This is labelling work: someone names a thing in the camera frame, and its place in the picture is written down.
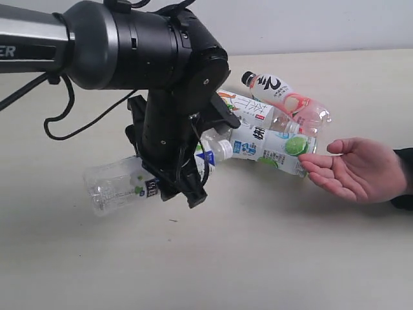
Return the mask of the person's open hand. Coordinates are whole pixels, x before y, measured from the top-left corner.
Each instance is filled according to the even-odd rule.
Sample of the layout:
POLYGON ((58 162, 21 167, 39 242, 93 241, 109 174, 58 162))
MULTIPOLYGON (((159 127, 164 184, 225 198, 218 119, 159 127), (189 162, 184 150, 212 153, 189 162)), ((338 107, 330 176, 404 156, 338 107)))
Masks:
POLYGON ((329 193, 356 203, 383 203, 403 184, 395 150, 371 139, 347 138, 330 143, 329 155, 298 159, 310 180, 329 193))

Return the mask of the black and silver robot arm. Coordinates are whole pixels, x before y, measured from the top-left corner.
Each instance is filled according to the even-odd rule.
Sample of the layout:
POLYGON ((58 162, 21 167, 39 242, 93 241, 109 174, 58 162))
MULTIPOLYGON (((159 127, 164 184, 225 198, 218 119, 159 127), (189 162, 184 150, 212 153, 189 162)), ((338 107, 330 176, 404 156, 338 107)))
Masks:
POLYGON ((204 131, 239 122, 217 90, 230 74, 228 55, 189 9, 189 2, 145 12, 144 1, 80 1, 48 14, 1 6, 1 72, 37 77, 2 100, 5 109, 47 81, 125 90, 133 123, 126 134, 162 200, 178 194, 195 207, 207 198, 196 147, 204 131))

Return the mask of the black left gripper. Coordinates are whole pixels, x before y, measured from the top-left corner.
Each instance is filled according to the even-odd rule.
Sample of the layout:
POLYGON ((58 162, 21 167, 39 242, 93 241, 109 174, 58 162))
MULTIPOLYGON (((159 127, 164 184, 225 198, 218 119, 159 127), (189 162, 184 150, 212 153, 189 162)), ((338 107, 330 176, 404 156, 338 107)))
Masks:
POLYGON ((134 85, 148 90, 146 101, 133 98, 130 105, 145 195, 170 200, 180 181, 194 208, 207 198, 194 156, 203 133, 200 113, 226 79, 226 59, 135 57, 128 66, 134 85))

